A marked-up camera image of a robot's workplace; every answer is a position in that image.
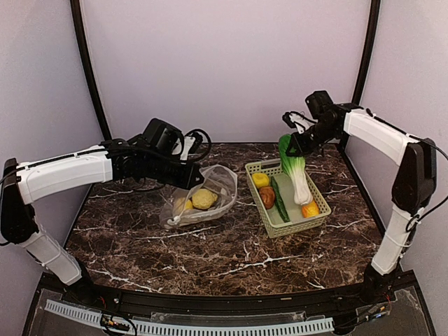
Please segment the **green bok choy toy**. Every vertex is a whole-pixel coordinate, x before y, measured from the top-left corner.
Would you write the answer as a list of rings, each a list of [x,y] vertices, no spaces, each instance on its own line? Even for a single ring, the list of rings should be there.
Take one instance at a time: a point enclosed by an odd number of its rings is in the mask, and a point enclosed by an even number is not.
[[[303,157],[287,156],[286,150],[291,141],[291,135],[283,135],[278,142],[279,154],[283,173],[287,174],[293,184],[294,203],[300,206],[309,204],[312,200],[312,193],[309,189],[305,174],[305,159]]]

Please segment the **clear zip top bag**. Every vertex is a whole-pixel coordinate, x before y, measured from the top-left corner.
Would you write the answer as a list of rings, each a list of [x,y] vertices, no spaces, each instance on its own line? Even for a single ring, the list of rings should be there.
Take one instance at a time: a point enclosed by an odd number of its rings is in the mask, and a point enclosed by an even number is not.
[[[204,181],[183,190],[177,188],[169,196],[159,215],[160,226],[170,230],[225,215],[237,199],[237,174],[231,169],[215,164],[201,168]]]

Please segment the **beige plastic basket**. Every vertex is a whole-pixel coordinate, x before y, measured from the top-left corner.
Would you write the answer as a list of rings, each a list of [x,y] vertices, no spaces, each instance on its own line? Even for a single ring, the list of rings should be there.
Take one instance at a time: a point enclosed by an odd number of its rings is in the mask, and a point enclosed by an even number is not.
[[[305,218],[302,215],[302,207],[294,203],[294,188],[289,176],[283,173],[280,159],[250,162],[245,165],[247,184],[251,195],[258,208],[261,220],[267,231],[268,237],[276,238],[290,235],[296,232],[309,230],[322,225],[326,218],[332,213],[332,210],[315,183],[306,175],[307,183],[311,191],[313,200],[317,204],[319,214]],[[269,177],[273,177],[279,187],[279,193],[283,200],[284,208],[290,220],[283,221],[278,209],[274,206],[266,209],[259,192],[253,182],[252,175],[255,173],[263,173]]]

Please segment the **pale yellow bread toy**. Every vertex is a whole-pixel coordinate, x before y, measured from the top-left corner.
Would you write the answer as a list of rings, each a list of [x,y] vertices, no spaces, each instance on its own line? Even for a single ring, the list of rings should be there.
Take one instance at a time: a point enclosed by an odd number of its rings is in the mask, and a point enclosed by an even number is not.
[[[217,201],[218,195],[208,189],[199,189],[191,198],[195,209],[208,210]]]

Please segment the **yellow round bun toy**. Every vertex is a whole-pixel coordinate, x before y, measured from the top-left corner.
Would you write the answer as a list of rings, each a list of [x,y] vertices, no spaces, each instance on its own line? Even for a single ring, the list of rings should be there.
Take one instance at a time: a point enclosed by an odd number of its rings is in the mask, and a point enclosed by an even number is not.
[[[257,189],[261,189],[270,186],[270,178],[264,173],[254,173],[252,176],[252,181]]]

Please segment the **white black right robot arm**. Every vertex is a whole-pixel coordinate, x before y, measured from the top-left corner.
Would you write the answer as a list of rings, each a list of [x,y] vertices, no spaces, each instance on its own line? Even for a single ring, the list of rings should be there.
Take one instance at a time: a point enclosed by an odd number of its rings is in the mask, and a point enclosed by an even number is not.
[[[354,103],[336,104],[325,91],[305,99],[311,113],[289,111],[283,121],[294,130],[284,153],[304,157],[324,143],[344,135],[355,137],[385,154],[398,166],[391,190],[392,214],[384,237],[363,275],[357,297],[365,304],[380,298],[393,283],[398,263],[411,246],[417,226],[437,185],[436,155],[440,149],[431,139],[421,139]]]

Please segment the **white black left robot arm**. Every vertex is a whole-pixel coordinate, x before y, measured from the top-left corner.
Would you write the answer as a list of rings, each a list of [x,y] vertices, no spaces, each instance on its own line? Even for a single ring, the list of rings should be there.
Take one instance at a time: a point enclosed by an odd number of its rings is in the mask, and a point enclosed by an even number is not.
[[[77,300],[93,305],[99,299],[85,266],[37,222],[32,204],[44,197],[94,183],[132,178],[189,190],[204,180],[198,151],[209,135],[201,129],[186,134],[160,119],[129,140],[111,139],[88,149],[42,161],[5,162],[1,179],[1,236],[5,244],[25,249],[50,270]]]

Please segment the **yellow lemon toy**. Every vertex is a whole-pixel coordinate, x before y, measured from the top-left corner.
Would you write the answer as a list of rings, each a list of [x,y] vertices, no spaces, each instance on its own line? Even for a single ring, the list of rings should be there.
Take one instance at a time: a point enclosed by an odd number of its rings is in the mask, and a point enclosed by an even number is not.
[[[180,197],[174,201],[174,213],[181,213],[182,211],[190,209],[193,209],[193,203],[191,199]]]

